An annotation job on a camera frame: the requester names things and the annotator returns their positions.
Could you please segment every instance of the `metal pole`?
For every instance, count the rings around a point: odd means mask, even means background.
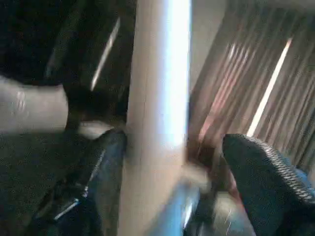
[[[137,3],[118,236],[149,235],[181,175],[189,99],[190,1]],[[180,235],[180,226],[174,227],[177,233],[170,234]]]

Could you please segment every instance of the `silver pole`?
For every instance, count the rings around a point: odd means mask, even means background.
[[[190,0],[137,3],[118,236],[147,236],[180,179],[189,98],[190,11]],[[180,226],[174,228],[176,233],[168,232],[180,235]]]

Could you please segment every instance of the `wall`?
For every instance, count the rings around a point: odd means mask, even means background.
[[[226,8],[226,0],[192,0],[190,85],[192,91]]]

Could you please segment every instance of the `curtain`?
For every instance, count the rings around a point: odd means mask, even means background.
[[[315,157],[315,28],[304,16],[290,39],[274,88],[254,136],[310,171]]]
[[[286,66],[279,74],[283,79],[277,80],[277,88],[272,90],[254,136],[272,145],[274,141],[279,142],[276,147],[295,144],[290,153],[297,159],[297,153],[312,149],[308,145],[312,138],[307,134],[313,131],[313,127],[310,128],[313,122],[310,110],[314,90],[308,89],[314,85],[309,80],[313,77],[309,51],[313,50],[313,43],[309,43],[312,20],[310,16],[282,8],[241,0],[229,2],[189,102],[190,159],[210,169],[217,167],[224,134],[247,133],[288,40],[292,40],[288,52],[292,55],[288,57],[291,62],[286,57]],[[288,81],[294,83],[299,95]],[[302,97],[309,101],[308,105],[307,102],[297,104]],[[285,124],[278,119],[278,116],[285,117],[289,113]],[[307,132],[299,132],[302,127]],[[281,135],[293,133],[296,138],[279,140]],[[304,138],[305,143],[299,143],[300,138]]]

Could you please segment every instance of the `brown curtain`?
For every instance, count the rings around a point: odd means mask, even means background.
[[[203,69],[200,73],[196,86],[190,98],[189,114],[189,158],[212,168],[217,166],[221,141],[225,133],[244,133],[246,134],[256,113],[256,110],[266,91],[275,67],[289,39],[293,39],[295,51],[299,51],[299,45],[303,43],[295,35],[303,32],[308,40],[311,39],[310,25],[312,18],[304,17],[299,13],[291,12],[286,9],[272,8],[269,6],[249,4],[244,1],[230,1],[227,7],[225,17],[222,21],[218,35],[209,52]],[[304,41],[304,52],[312,48]],[[281,71],[282,81],[285,77],[291,75],[291,80],[295,80],[295,86],[302,95],[302,84],[308,83],[308,75],[311,74],[311,54],[308,59],[301,56],[299,64],[295,62],[295,72],[288,72],[286,69]],[[302,70],[300,67],[307,67],[305,71],[299,72],[299,77],[304,77],[304,82],[297,83],[297,71]],[[281,90],[280,82],[277,83],[278,91]],[[287,91],[281,91],[282,98],[287,101],[286,110],[276,111],[274,108],[275,101],[278,100],[279,94],[273,89],[272,99],[269,99],[266,111],[262,117],[266,122],[261,122],[256,136],[267,140],[267,137],[279,137],[280,133],[285,132],[285,125],[279,133],[277,128],[271,127],[267,119],[274,119],[279,123],[277,115],[283,115],[286,112],[295,116],[296,110],[291,108],[288,96],[294,96],[295,92],[291,91],[289,85],[286,85]],[[312,92],[309,95],[303,94],[305,100],[310,101]],[[311,105],[300,106],[300,110],[307,113]],[[312,115],[308,113],[310,124]],[[296,118],[296,125],[304,125],[302,117]],[[292,119],[286,119],[286,126],[291,125],[292,131],[298,133],[298,128],[291,122]],[[298,138],[286,140],[286,143],[299,142]],[[302,148],[303,145],[297,145],[295,148]]]
[[[315,28],[312,16],[300,21],[254,136],[308,172],[315,157]]]

